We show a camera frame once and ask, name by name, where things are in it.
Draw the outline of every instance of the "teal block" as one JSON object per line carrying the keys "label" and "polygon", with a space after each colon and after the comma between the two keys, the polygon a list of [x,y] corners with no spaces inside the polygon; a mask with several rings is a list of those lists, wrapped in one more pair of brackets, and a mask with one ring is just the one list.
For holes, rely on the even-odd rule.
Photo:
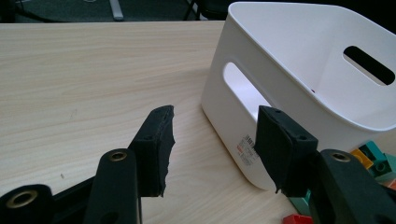
{"label": "teal block", "polygon": [[386,182],[392,179],[396,179],[396,157],[385,153],[384,156],[387,158],[386,161],[379,163],[380,167],[376,168],[376,170],[380,169],[381,172],[377,172],[375,180],[378,182]]}
{"label": "teal block", "polygon": [[300,215],[303,216],[311,216],[311,212],[309,211],[309,196],[311,192],[308,191],[304,198],[289,198],[290,202],[294,205],[296,210]]}
{"label": "teal block", "polygon": [[374,163],[374,165],[387,160],[385,155],[373,141],[370,141],[366,145],[359,147],[359,149],[370,159],[370,161]]}

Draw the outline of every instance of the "white plastic bin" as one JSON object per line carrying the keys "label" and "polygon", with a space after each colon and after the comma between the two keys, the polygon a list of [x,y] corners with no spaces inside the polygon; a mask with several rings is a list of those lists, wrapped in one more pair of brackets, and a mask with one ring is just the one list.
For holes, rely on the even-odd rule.
{"label": "white plastic bin", "polygon": [[[355,47],[388,69],[385,83],[346,56]],[[253,149],[259,105],[285,111],[319,150],[349,151],[396,127],[395,71],[396,35],[351,10],[235,3],[202,106],[247,179],[275,189]]]}

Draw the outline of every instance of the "wooden table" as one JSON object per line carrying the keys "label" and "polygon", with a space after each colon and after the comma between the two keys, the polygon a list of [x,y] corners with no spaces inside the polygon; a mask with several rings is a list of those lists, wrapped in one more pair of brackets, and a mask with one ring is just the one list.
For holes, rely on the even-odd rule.
{"label": "wooden table", "polygon": [[[222,21],[2,24],[0,195],[45,184],[53,194],[95,175],[149,111],[174,105],[163,198],[144,223],[280,223],[295,210],[238,170],[200,96]],[[395,153],[396,132],[377,143]]]}

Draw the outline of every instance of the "black plastic part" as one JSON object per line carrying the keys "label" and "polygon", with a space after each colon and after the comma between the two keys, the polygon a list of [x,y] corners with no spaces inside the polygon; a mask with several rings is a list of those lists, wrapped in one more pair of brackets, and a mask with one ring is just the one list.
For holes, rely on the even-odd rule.
{"label": "black plastic part", "polygon": [[288,197],[304,197],[308,162],[318,155],[318,139],[279,109],[261,105],[255,150],[277,190]]}
{"label": "black plastic part", "polygon": [[103,155],[83,223],[141,223],[136,183],[136,159],[131,150],[115,149]]}
{"label": "black plastic part", "polygon": [[55,215],[52,224],[82,223],[94,177],[53,196]]}
{"label": "black plastic part", "polygon": [[389,195],[389,197],[393,200],[393,203],[396,205],[396,190],[382,185],[381,188]]}
{"label": "black plastic part", "polygon": [[128,146],[136,155],[140,197],[163,196],[169,157],[175,143],[173,116],[172,105],[154,109]]}
{"label": "black plastic part", "polygon": [[396,223],[394,201],[354,156],[326,149],[314,167],[309,206],[315,223]]}
{"label": "black plastic part", "polygon": [[42,224],[53,217],[53,199],[45,185],[28,185],[0,198],[0,223]]}

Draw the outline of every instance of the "colorful block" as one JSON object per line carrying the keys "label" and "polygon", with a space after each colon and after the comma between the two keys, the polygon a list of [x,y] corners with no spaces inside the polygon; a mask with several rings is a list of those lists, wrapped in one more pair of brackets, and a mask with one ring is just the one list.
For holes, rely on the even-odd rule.
{"label": "colorful block", "polygon": [[387,182],[396,179],[396,157],[385,153],[386,161],[375,166],[375,180],[378,182]]}
{"label": "colorful block", "polygon": [[303,216],[311,216],[311,212],[309,211],[309,196],[311,195],[311,191],[306,193],[306,196],[303,198],[289,198],[290,202],[294,205],[299,214]]}
{"label": "colorful block", "polygon": [[375,142],[370,141],[366,145],[359,147],[362,153],[366,155],[374,164],[378,162],[385,161],[387,158],[375,144]]}
{"label": "colorful block", "polygon": [[396,190],[396,179],[391,179],[389,181],[381,182],[380,184],[390,189]]}
{"label": "colorful block", "polygon": [[292,214],[283,218],[283,224],[314,224],[312,217]]}
{"label": "colorful block", "polygon": [[356,159],[358,159],[361,162],[361,164],[363,164],[364,168],[366,168],[367,170],[374,165],[374,163],[366,155],[364,155],[364,153],[361,152],[359,149],[355,149],[351,151],[350,154],[355,156]]}

